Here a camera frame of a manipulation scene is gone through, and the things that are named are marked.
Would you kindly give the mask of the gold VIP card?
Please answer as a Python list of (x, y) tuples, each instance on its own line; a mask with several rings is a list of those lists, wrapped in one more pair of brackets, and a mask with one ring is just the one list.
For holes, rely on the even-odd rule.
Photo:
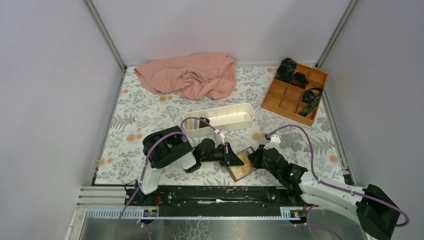
[(242, 173), (250, 173), (255, 170), (251, 161), (248, 158), (248, 155), (251, 154), (252, 151), (250, 149), (245, 150), (237, 154), (237, 156), (242, 160), (243, 165), (240, 166), (240, 170)]
[(230, 166), (229, 172), (232, 174), (235, 181), (242, 179), (248, 173), (244, 166)]

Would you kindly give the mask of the white oblong plastic tray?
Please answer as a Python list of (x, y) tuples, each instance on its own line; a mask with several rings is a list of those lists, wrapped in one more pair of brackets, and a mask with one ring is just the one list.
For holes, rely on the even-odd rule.
[[(208, 127), (186, 130), (186, 121), (192, 118), (208, 118), (210, 123)], [(234, 105), (227, 105), (222, 107), (209, 108), (204, 110), (197, 110), (187, 112), (182, 117), (180, 128), (185, 131), (189, 138), (198, 138), (208, 135), (213, 135), (215, 129), (228, 131), (236, 131), (250, 128), (256, 117), (254, 108), (249, 103), (239, 103)]]

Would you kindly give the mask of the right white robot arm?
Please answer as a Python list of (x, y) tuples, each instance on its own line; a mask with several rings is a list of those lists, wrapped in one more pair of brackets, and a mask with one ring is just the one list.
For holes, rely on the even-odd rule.
[(265, 149), (262, 144), (248, 159), (254, 168), (267, 170), (290, 195), (347, 217), (377, 240), (392, 238), (400, 213), (380, 187), (319, 179), (307, 168), (289, 163), (275, 148)]

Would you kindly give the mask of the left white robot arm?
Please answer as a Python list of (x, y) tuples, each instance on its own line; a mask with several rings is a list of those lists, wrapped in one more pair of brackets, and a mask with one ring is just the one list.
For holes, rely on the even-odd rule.
[(216, 144), (211, 138), (192, 146), (179, 126), (149, 134), (143, 141), (145, 163), (136, 189), (143, 195), (155, 192), (162, 169), (177, 162), (186, 173), (198, 170), (202, 162), (218, 162), (222, 167), (244, 166), (229, 142)]

